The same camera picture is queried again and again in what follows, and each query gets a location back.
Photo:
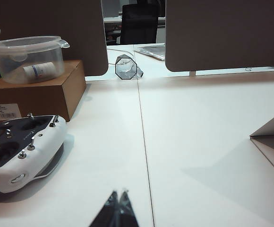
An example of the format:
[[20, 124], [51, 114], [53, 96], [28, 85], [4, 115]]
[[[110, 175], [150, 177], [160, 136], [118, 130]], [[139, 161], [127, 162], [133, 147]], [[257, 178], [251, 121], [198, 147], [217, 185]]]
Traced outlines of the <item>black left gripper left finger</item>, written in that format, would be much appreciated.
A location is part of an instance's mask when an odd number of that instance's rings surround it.
[[118, 193], [113, 191], [105, 201], [90, 227], [116, 227], [118, 225]]

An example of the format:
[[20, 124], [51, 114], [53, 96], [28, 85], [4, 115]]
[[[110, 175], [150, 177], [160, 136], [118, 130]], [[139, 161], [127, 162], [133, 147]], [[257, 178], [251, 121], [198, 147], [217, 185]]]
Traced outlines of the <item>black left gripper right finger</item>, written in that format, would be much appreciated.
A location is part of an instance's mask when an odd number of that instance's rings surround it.
[[119, 227], [138, 227], [128, 190], [124, 189], [118, 201], [118, 226]]

